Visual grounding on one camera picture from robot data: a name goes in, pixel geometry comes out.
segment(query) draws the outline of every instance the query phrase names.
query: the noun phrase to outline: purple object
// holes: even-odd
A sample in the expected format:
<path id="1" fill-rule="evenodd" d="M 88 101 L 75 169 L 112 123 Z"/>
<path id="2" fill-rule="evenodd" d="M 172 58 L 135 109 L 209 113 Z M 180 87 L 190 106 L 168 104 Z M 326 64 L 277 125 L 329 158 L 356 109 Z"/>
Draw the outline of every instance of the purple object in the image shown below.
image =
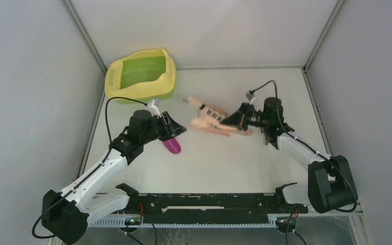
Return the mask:
<path id="1" fill-rule="evenodd" d="M 163 141 L 163 145 L 173 154 L 181 152 L 181 146 L 175 138 Z"/>

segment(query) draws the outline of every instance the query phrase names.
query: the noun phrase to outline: yellow basket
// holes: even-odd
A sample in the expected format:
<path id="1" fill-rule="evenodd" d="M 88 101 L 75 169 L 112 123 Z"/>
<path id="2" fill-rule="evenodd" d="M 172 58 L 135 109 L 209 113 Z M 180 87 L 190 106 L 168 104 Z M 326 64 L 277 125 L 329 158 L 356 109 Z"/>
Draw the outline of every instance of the yellow basket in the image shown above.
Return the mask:
<path id="1" fill-rule="evenodd" d="M 107 70 L 106 96 L 147 102 L 170 98 L 175 89 L 176 67 L 166 50 L 144 50 L 114 61 Z"/>

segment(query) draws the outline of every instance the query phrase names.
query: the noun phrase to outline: gray wall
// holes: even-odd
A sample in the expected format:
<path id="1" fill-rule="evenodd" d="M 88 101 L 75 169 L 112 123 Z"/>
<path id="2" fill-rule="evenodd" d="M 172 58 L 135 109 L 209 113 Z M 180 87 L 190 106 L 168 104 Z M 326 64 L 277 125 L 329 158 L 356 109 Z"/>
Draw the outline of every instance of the gray wall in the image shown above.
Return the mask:
<path id="1" fill-rule="evenodd" d="M 392 1 L 348 1 L 309 72 L 376 244 L 392 244 Z"/>
<path id="2" fill-rule="evenodd" d="M 32 224 L 75 176 L 102 82 L 59 1 L 0 1 L 0 245 L 48 243 Z"/>
<path id="3" fill-rule="evenodd" d="M 164 47 L 180 68 L 302 66 L 336 1 L 73 0 L 106 65 Z"/>

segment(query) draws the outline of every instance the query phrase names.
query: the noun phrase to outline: white table surface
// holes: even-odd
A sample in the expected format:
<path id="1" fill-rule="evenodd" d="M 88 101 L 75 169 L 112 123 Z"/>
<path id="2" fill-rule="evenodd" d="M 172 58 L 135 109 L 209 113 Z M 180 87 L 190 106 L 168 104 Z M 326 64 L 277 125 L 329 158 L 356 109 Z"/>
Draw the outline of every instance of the white table surface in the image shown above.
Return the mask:
<path id="1" fill-rule="evenodd" d="M 245 93 L 264 82 L 277 82 L 285 121 L 300 138 L 324 150 L 321 133 L 300 69 L 219 69 L 179 70 L 172 98 L 161 101 L 160 111 L 167 110 L 183 126 L 196 117 L 194 107 L 182 101 L 192 96 L 233 113 L 245 101 Z M 274 86 L 256 92 L 257 109 L 263 100 L 274 96 Z M 85 170 L 98 161 L 108 147 L 103 102 Z M 112 138 L 128 125 L 140 104 L 111 101 L 108 108 Z M 182 151 L 170 153 L 161 141 L 151 142 L 127 168 L 117 173 L 100 192 L 127 183 L 140 193 L 249 193 L 274 192 L 280 185 L 307 183 L 307 172 L 284 152 L 263 144 L 263 136 L 253 128 L 252 136 L 231 137 L 188 130 L 177 137 Z"/>

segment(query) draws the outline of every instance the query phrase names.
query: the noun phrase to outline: wire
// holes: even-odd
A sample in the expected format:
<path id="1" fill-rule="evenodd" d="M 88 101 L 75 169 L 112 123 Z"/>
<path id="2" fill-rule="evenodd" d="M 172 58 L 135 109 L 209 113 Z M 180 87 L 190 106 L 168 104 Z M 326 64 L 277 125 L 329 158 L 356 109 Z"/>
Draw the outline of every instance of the wire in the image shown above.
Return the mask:
<path id="1" fill-rule="evenodd" d="M 107 119 L 107 108 L 108 108 L 108 106 L 109 106 L 109 102 L 110 102 L 111 100 L 115 100 L 115 99 L 122 99 L 122 100 L 134 101 L 134 102 L 137 102 L 137 103 L 141 103 L 141 104 L 143 104 L 144 106 L 147 106 L 147 105 L 148 105 L 148 104 L 145 103 L 145 102 L 138 101 L 138 100 L 135 100 L 135 99 L 130 99 L 130 98 L 127 98 L 127 97 L 112 97 L 112 98 L 108 99 L 107 102 L 106 102 L 106 106 L 105 106 L 104 116 L 105 116 L 105 119 L 106 119 L 106 129 L 107 129 L 107 136 L 109 136 L 109 144 L 112 143 L 112 136 L 110 136 L 109 120 Z"/>
<path id="2" fill-rule="evenodd" d="M 126 212 L 126 213 L 130 213 L 130 214 L 137 214 L 137 215 L 140 215 L 140 216 L 142 216 L 143 217 L 143 219 L 146 219 L 149 223 L 151 223 L 151 226 L 153 227 L 153 229 L 154 229 L 154 236 L 155 236 L 155 245 L 157 245 L 157 241 L 158 241 L 158 235 L 157 235 L 157 228 L 155 228 L 155 226 L 154 226 L 154 223 L 153 222 L 151 222 L 147 217 L 145 217 L 145 215 L 144 214 L 141 214 L 141 213 L 139 213 L 139 212 L 133 212 L 133 211 L 129 211 L 129 212 Z"/>
<path id="3" fill-rule="evenodd" d="M 69 196 L 73 191 L 69 191 L 67 194 L 65 194 L 61 199 L 57 200 L 53 205 L 51 205 L 44 213 L 42 213 L 37 221 L 35 221 L 34 226 L 32 227 L 32 231 L 31 234 L 33 237 L 37 238 L 37 239 L 49 239 L 49 238 L 53 238 L 55 237 L 55 235 L 50 235 L 50 236 L 39 236 L 35 233 L 35 228 L 37 228 L 38 223 L 40 222 L 40 220 L 48 213 L 50 212 L 50 210 L 52 208 L 54 208 L 57 204 L 59 204 L 62 200 L 64 200 L 67 196 Z"/>
<path id="4" fill-rule="evenodd" d="M 106 102 L 106 108 L 105 108 L 105 113 L 104 113 L 104 114 L 105 114 L 105 120 L 106 120 L 107 134 L 108 134 L 108 136 L 109 136 L 109 144 L 112 143 L 112 137 L 111 137 L 111 135 L 110 135 L 109 121 L 108 121 L 108 118 L 107 118 L 107 108 L 108 108 L 108 106 L 109 106 L 109 102 L 110 102 L 111 100 L 115 100 L 115 99 L 123 99 L 123 100 L 134 101 L 134 102 L 138 102 L 138 103 L 141 103 L 141 104 L 147 106 L 147 103 L 145 103 L 145 102 L 138 101 L 138 100 L 134 100 L 134 99 L 130 99 L 130 98 L 127 98 L 127 97 L 112 97 L 112 98 L 108 99 L 107 102 Z M 110 154 L 111 151 L 112 151 L 112 148 L 109 147 L 109 150 L 107 151 L 106 156 L 105 156 L 104 159 L 102 160 L 102 163 L 104 163 L 104 162 L 107 160 L 107 157 L 109 156 L 109 154 Z M 79 183 L 74 187 L 74 189 L 77 189 L 83 182 L 85 182 L 94 172 L 96 172 L 96 171 L 100 168 L 100 166 L 101 166 L 101 164 L 99 164 L 99 165 L 98 165 L 92 172 L 90 172 L 81 182 L 79 182 Z M 44 213 L 42 213 L 42 214 L 39 216 L 39 218 L 35 221 L 35 223 L 34 223 L 34 225 L 33 225 L 33 227 L 32 227 L 32 230 L 31 230 L 31 233 L 32 233 L 32 236 L 33 236 L 33 237 L 35 237 L 35 238 L 37 238 L 37 239 L 49 239 L 49 238 L 53 238 L 53 237 L 56 236 L 56 235 L 39 236 L 39 235 L 37 235 L 37 234 L 35 233 L 35 228 L 37 227 L 38 223 L 40 223 L 41 219 L 42 219 L 48 212 L 50 212 L 50 210 L 51 210 L 52 208 L 54 208 L 57 204 L 59 204 L 62 200 L 64 200 L 64 199 L 65 199 L 67 196 L 69 196 L 71 193 L 73 193 L 72 190 L 69 191 L 67 194 L 65 194 L 61 199 L 57 200 L 53 205 L 51 205 Z M 156 235 L 156 244 L 157 244 L 157 230 L 155 229 L 155 227 L 154 227 L 154 231 L 155 231 L 155 235 Z"/>
<path id="5" fill-rule="evenodd" d="M 128 224 L 125 228 L 124 228 L 124 232 L 126 234 L 126 236 L 128 236 L 129 238 L 133 239 L 135 242 L 137 242 L 140 245 L 144 245 L 141 241 L 139 241 L 136 237 L 134 237 L 132 234 L 127 232 L 127 228 L 128 226 L 130 226 L 130 224 Z"/>
<path id="6" fill-rule="evenodd" d="M 297 237 L 299 237 L 301 239 L 301 241 L 303 241 L 304 245 L 307 245 L 306 241 L 304 240 L 304 238 L 298 234 L 296 231 L 294 231 L 295 235 L 297 235 Z"/>
<path id="7" fill-rule="evenodd" d="M 254 93 L 255 93 L 256 91 L 258 91 L 259 89 L 265 87 L 268 83 L 274 83 L 274 84 L 276 84 L 276 81 L 274 81 L 274 80 L 269 80 L 268 82 L 264 83 L 264 84 L 263 84 L 262 86 L 260 86 L 259 88 L 250 90 L 250 94 L 254 94 Z M 275 89 L 275 91 L 276 91 L 276 98 L 277 98 L 277 86 L 274 86 L 274 89 Z"/>
<path id="8" fill-rule="evenodd" d="M 294 217 L 294 219 L 297 219 L 299 214 L 300 214 L 300 212 L 298 211 L 298 209 L 295 209 L 295 217 Z"/>
<path id="9" fill-rule="evenodd" d="M 253 94 L 254 92 L 256 92 L 257 90 L 263 88 L 265 85 L 267 85 L 268 83 L 273 83 L 274 84 L 274 91 L 275 91 L 275 95 L 276 95 L 276 99 L 278 99 L 277 96 L 277 83 L 274 80 L 269 80 L 268 82 L 266 82 L 264 85 L 260 86 L 259 88 L 256 88 L 254 90 L 251 90 L 250 93 Z M 354 212 L 354 210 L 357 208 L 357 202 L 358 202 L 358 197 L 355 195 L 355 193 L 352 190 L 352 186 L 349 183 L 349 181 L 347 180 L 347 178 L 343 175 L 343 173 L 340 171 L 340 169 L 329 159 L 327 159 L 326 157 L 324 157 L 323 155 L 321 155 L 320 153 L 316 152 L 311 146 L 309 146 L 306 142 L 298 139 L 297 137 L 292 136 L 291 134 L 289 134 L 286 130 L 285 127 L 283 126 L 283 123 L 281 123 L 281 118 L 280 118 L 280 112 L 279 112 L 279 103 L 276 103 L 276 109 L 277 109 L 277 117 L 278 120 L 280 122 L 280 126 L 282 127 L 282 130 L 291 138 L 293 138 L 294 140 L 298 141 L 299 143 L 301 143 L 302 145 L 304 145 L 305 147 L 307 147 L 310 151 L 312 151 L 314 154 L 317 154 L 319 157 L 321 157 L 322 159 L 324 159 L 325 161 L 327 161 L 338 173 L 339 175 L 342 177 L 342 179 L 345 181 L 346 185 L 348 186 L 348 189 L 351 191 L 352 197 L 354 199 L 354 203 L 353 203 L 353 207 L 351 209 L 348 210 L 344 210 L 344 209 L 340 209 L 340 208 L 336 208 L 337 211 L 339 212 L 345 212 L 345 213 L 350 213 L 350 212 Z"/>
<path id="10" fill-rule="evenodd" d="M 289 245 L 289 242 L 288 242 L 289 224 L 292 222 L 292 215 L 293 215 L 294 213 L 296 213 L 296 211 L 297 211 L 297 209 L 295 209 L 295 212 L 294 212 L 294 210 L 292 210 L 292 212 L 291 212 L 291 214 L 290 214 L 290 216 L 289 216 L 289 218 L 288 218 L 288 225 L 286 226 L 286 233 L 285 233 L 285 236 L 286 236 L 286 245 Z"/>

